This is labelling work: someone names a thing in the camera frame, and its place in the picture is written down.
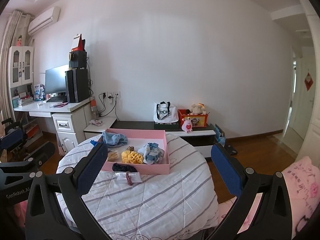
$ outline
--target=blue cloth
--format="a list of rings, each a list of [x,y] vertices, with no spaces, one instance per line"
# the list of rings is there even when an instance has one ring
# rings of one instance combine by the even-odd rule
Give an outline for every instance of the blue cloth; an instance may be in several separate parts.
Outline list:
[[[96,145],[97,142],[94,140],[90,141],[92,145]],[[108,148],[121,147],[128,144],[128,138],[123,134],[103,132],[102,142],[108,146]]]
[[[160,149],[158,146],[157,143],[147,143],[138,150],[138,153],[143,155],[143,162],[145,164],[156,164],[162,161],[164,150]]]

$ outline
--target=blue gripper pad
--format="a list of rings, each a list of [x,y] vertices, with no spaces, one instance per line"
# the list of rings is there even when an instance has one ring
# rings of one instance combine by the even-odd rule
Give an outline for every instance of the blue gripper pad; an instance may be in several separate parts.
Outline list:
[[[86,158],[87,164],[76,178],[76,189],[79,196],[88,194],[108,157],[108,147],[104,143],[97,143]]]
[[[228,152],[220,144],[215,144],[211,148],[211,159],[216,166],[220,176],[226,184],[230,194],[240,197],[243,190],[244,178],[239,175],[241,170],[238,167],[234,167],[234,163],[231,163],[232,157],[229,156]]]
[[[0,149],[9,149],[15,143],[22,142],[23,132],[20,129],[14,130],[12,133],[1,138]]]

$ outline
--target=tote bag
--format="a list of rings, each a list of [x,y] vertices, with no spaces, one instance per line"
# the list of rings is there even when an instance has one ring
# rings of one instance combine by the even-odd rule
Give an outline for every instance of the tote bag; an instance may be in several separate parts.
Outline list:
[[[177,122],[179,120],[177,108],[170,102],[155,103],[153,120],[158,123]]]

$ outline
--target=pink tray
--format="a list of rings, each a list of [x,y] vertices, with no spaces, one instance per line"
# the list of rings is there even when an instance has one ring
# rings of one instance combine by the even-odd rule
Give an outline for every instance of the pink tray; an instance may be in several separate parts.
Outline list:
[[[121,133],[127,136],[128,144],[119,148],[113,148],[114,150],[119,151],[119,154],[128,147],[134,146],[143,147],[146,143],[156,142],[159,144],[159,148],[164,150],[164,157],[162,159],[161,164],[129,164],[137,169],[140,174],[150,174],[150,175],[158,175],[158,174],[169,174],[170,173],[170,163],[169,163],[169,155],[167,149],[167,139],[165,137],[164,130],[128,130],[128,129],[106,129],[107,132],[111,133]],[[117,161],[119,164],[128,165],[127,163],[122,163],[121,158]],[[105,162],[102,171],[112,171],[112,165],[114,162]]]

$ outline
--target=keyboard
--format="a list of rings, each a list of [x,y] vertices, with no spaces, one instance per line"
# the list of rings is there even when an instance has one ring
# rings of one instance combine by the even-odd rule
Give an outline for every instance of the keyboard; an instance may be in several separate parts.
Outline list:
[[[59,102],[59,101],[63,101],[62,97],[52,97],[47,100],[47,102]]]

